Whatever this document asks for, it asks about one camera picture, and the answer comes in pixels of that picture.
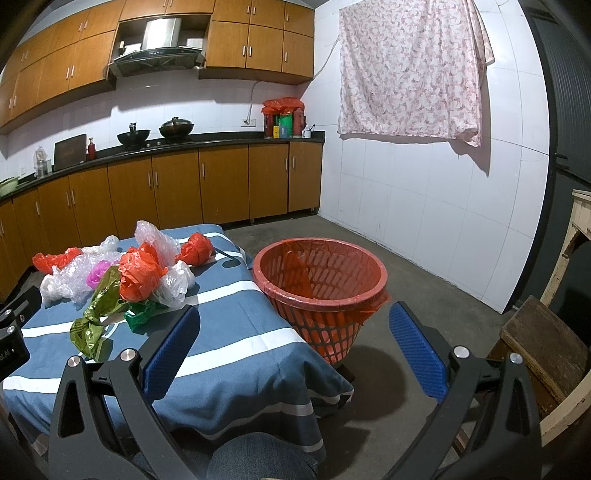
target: red plastic bag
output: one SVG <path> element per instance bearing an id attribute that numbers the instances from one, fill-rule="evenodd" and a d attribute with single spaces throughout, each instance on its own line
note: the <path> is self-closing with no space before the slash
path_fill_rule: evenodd
<path id="1" fill-rule="evenodd" d="M 131 303 L 147 300 L 167 272 L 168 268 L 160 267 L 158 254 L 149 243 L 144 242 L 139 249 L 129 247 L 119 262 L 121 298 Z"/>
<path id="2" fill-rule="evenodd" d="M 189 237 L 187 243 L 181 247 L 181 252 L 174 259 L 175 262 L 182 260 L 187 265 L 198 267 L 203 265 L 213 254 L 213 245 L 209 238 L 195 232 Z"/>
<path id="3" fill-rule="evenodd" d="M 43 255 L 39 253 L 33 257 L 33 265 L 40 272 L 46 275 L 52 275 L 53 266 L 61 270 L 78 255 L 82 255 L 82 250 L 76 247 L 69 248 L 65 253 L 60 255 Z"/>

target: jeans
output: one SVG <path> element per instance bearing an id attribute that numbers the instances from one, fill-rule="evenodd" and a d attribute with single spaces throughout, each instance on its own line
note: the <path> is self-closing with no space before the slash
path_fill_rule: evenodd
<path id="1" fill-rule="evenodd" d="M 175 436 L 196 476 L 207 480 L 316 480 L 318 461 L 299 447 L 268 433 L 248 433 L 218 448 L 210 457 L 203 448 Z M 151 472 L 139 453 L 134 463 Z"/>

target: metal screw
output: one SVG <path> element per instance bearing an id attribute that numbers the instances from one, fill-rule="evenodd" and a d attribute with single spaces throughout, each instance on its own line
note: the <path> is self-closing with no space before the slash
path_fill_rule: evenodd
<path id="1" fill-rule="evenodd" d="M 509 355 L 509 359 L 515 364 L 515 365 L 521 365 L 523 363 L 523 357 L 518 354 L 518 353 L 512 353 Z"/>
<path id="2" fill-rule="evenodd" d="M 68 367 L 75 367 L 80 363 L 80 357 L 78 355 L 71 356 L 68 359 Z"/>
<path id="3" fill-rule="evenodd" d="M 453 354 L 458 358 L 468 358 L 470 356 L 470 350 L 460 345 L 453 349 Z"/>
<path id="4" fill-rule="evenodd" d="M 135 350 L 132 348 L 128 348 L 127 350 L 123 350 L 119 356 L 124 362 L 129 362 L 135 358 Z"/>

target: range hood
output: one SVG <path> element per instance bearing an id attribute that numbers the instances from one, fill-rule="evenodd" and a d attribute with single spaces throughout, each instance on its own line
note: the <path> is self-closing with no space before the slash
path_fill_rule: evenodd
<path id="1" fill-rule="evenodd" d="M 111 72 L 116 77 L 129 77 L 141 73 L 192 69 L 203 64 L 200 48 L 177 46 L 180 27 L 180 18 L 148 21 L 141 49 L 113 60 L 109 64 Z"/>

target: plastic container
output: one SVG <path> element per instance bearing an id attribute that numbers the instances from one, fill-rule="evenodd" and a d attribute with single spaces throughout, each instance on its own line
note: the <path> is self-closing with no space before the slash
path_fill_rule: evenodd
<path id="1" fill-rule="evenodd" d="M 277 313 L 331 365 L 342 362 L 363 323 L 391 299 L 388 273 L 374 254 L 329 238 L 272 244 L 252 271 Z"/>

